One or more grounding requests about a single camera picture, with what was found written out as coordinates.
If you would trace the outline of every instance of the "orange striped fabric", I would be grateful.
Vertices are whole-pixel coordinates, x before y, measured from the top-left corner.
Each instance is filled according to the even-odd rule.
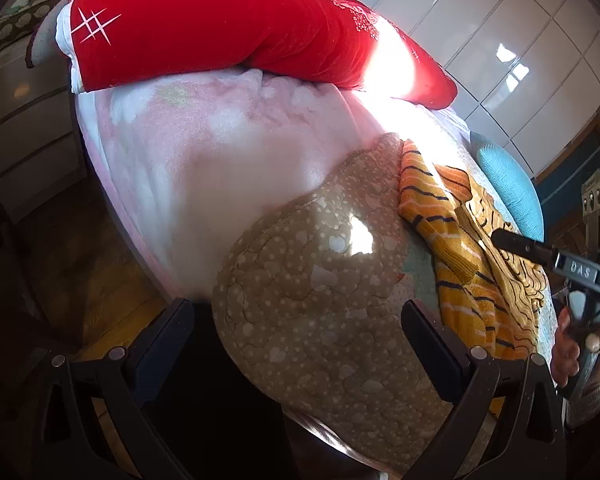
[[[541,267],[491,243],[495,229],[512,230],[492,197],[463,170],[427,167],[407,140],[399,212],[434,253],[445,325],[468,347],[483,346],[497,358],[521,359],[536,351],[548,282]]]

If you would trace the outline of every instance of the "pink blanket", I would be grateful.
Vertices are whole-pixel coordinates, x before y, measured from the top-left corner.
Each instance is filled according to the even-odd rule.
[[[418,137],[440,162],[473,164],[459,142],[466,126],[450,110],[434,116],[260,70],[167,76],[80,94],[77,103],[98,177],[171,297],[208,300],[222,259],[253,222],[320,186],[385,132]]]

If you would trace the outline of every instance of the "human hand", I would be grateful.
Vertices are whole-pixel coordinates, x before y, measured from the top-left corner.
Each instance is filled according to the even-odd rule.
[[[560,316],[558,316],[558,328],[555,330],[555,344],[551,350],[551,375],[561,388],[565,387],[569,377],[576,375],[580,369],[578,366],[580,347],[566,334],[570,323],[569,309],[564,308],[560,311]],[[600,330],[587,336],[586,346],[590,352],[598,354],[596,365],[585,385],[585,389],[588,390],[600,384]]]

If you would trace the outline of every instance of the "brown quilt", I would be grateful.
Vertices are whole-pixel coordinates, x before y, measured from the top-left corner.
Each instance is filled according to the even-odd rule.
[[[225,259],[212,300],[221,340],[251,382],[398,473],[451,408],[400,327],[408,299],[437,311],[429,250],[397,213],[401,155],[387,134],[256,222]]]

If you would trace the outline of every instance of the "green fabric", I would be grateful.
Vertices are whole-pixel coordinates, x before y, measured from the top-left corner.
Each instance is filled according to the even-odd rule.
[[[475,132],[471,132],[471,154],[500,195],[522,235],[543,242],[540,201],[525,170],[506,150]]]

